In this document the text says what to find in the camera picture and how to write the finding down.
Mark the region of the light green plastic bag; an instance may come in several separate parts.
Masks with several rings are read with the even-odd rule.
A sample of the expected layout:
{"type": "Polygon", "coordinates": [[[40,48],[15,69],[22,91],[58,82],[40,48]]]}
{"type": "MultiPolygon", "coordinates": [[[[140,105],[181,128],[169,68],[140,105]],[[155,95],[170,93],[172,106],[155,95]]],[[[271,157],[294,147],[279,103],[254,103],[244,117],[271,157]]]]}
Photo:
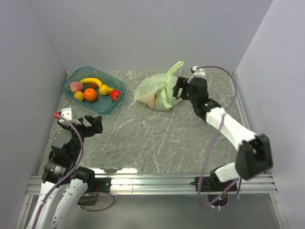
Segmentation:
{"type": "Polygon", "coordinates": [[[181,98],[173,96],[177,77],[174,73],[184,65],[179,61],[167,73],[159,73],[145,78],[135,90],[135,99],[157,111],[167,111],[176,106],[181,98]]]}

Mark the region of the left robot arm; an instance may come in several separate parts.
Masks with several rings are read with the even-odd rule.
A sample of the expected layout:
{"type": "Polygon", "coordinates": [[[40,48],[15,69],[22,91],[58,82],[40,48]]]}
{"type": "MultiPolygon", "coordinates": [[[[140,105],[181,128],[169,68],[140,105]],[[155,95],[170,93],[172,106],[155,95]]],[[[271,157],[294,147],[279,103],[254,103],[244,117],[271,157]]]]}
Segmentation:
{"type": "Polygon", "coordinates": [[[71,119],[63,112],[55,113],[58,132],[44,166],[38,202],[28,223],[29,229],[58,229],[72,206],[85,192],[96,186],[95,172],[79,164],[84,153],[85,138],[103,131],[102,116],[86,115],[71,119]]]}

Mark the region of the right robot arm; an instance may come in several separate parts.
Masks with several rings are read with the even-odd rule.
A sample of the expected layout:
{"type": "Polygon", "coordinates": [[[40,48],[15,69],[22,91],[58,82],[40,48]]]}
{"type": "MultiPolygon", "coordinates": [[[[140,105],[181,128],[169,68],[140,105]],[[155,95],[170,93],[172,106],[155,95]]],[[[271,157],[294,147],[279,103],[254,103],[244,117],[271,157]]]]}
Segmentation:
{"type": "Polygon", "coordinates": [[[222,191],[236,179],[249,180],[273,167],[269,138],[242,126],[218,102],[209,98],[205,79],[178,77],[173,96],[189,100],[195,114],[219,129],[237,151],[235,162],[220,166],[203,178],[203,191],[222,191]]]}

